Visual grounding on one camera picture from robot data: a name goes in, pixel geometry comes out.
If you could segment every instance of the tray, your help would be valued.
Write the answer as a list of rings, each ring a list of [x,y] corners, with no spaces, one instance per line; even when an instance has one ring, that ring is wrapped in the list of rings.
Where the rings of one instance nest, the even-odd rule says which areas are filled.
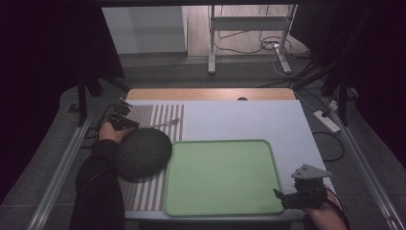
[[[176,142],[164,210],[172,216],[279,213],[273,189],[281,184],[265,140]]]

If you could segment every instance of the striped placemat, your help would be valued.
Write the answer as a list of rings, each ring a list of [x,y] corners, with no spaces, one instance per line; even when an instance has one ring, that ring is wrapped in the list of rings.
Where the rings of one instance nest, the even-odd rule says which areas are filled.
[[[176,126],[157,127],[165,132],[173,143],[182,140],[184,108],[183,104],[134,105],[127,118],[139,122],[140,127],[161,124],[179,118],[180,122]],[[166,178],[167,168],[162,169],[154,176],[135,182],[128,182],[119,176],[125,210],[163,210]]]

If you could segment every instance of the black round object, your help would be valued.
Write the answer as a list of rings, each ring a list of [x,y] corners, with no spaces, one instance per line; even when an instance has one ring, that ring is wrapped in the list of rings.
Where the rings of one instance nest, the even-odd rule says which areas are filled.
[[[133,181],[161,171],[172,155],[172,143],[163,131],[140,128],[123,139],[116,154],[117,172]]]

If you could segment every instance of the person's right hand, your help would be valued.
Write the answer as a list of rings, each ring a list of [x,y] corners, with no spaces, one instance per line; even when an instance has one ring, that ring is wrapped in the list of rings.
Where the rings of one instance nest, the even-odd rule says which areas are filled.
[[[99,141],[109,139],[115,141],[117,144],[120,144],[123,138],[133,129],[134,128],[124,127],[122,130],[116,130],[111,123],[106,122],[101,126]]]
[[[327,191],[327,194],[328,199],[341,208],[334,194],[330,191]],[[335,210],[326,203],[322,204],[318,209],[304,208],[303,211],[310,216],[319,230],[347,230],[346,224],[339,218]]]

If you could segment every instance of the table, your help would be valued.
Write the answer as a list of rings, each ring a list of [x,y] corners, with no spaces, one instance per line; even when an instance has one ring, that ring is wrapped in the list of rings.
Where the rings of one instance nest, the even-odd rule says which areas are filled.
[[[237,102],[238,98],[245,98],[248,102]],[[185,106],[185,117],[189,117],[189,120],[184,121],[183,129],[183,139],[179,138],[179,134],[174,136],[169,134],[172,142],[178,140],[221,140],[221,139],[243,139],[246,137],[262,137],[263,139],[269,142],[269,138],[274,141],[274,157],[281,178],[282,189],[285,193],[293,193],[295,189],[292,187],[294,181],[290,177],[290,174],[294,172],[295,169],[301,166],[302,163],[314,163],[312,164],[315,167],[325,169],[323,161],[321,159],[320,153],[317,151],[315,146],[314,139],[312,138],[311,131],[308,127],[308,124],[303,114],[300,102],[295,100],[295,96],[292,90],[290,89],[255,89],[255,88],[204,88],[204,89],[132,89],[127,95],[127,101],[130,104],[135,106],[150,106],[153,104],[158,110],[158,106],[165,104],[169,107],[178,106],[181,104]],[[229,113],[227,115],[228,121],[222,119],[223,115],[213,114],[204,114],[204,111],[207,110],[221,110],[223,112]],[[233,118],[230,117],[230,114],[236,114],[236,111],[239,111],[238,115]],[[246,126],[239,127],[239,129],[234,130],[234,134],[228,131],[227,127],[229,124],[234,124],[240,118],[247,116],[252,116],[257,114],[259,121],[251,122],[249,124],[252,127],[252,130],[247,130]],[[213,118],[222,119],[221,123],[216,124],[210,128],[209,124],[213,121]],[[291,119],[299,118],[298,121],[292,121]],[[274,132],[269,134],[269,128],[262,128],[263,123],[266,123],[267,127],[272,130],[277,129],[278,133]],[[286,121],[292,122],[292,124],[286,125]],[[291,135],[291,140],[286,141],[286,137]],[[306,154],[308,154],[308,162],[304,162],[306,159]],[[121,185],[128,186],[125,184],[127,182],[121,181]],[[332,187],[332,184],[329,179],[325,180],[325,183]],[[136,185],[138,189],[137,196],[140,194],[147,194],[147,190],[143,189],[150,185]],[[124,191],[124,196],[128,196],[128,192]],[[162,208],[147,208],[148,201],[147,198],[144,198],[143,201],[134,201],[130,206],[140,208],[144,210],[132,210],[126,211],[125,217],[127,219],[149,219],[149,220],[182,220],[182,221],[300,221],[302,219],[302,211],[298,210],[284,210],[279,215],[260,215],[260,216],[222,216],[222,217],[171,217],[162,211]]]

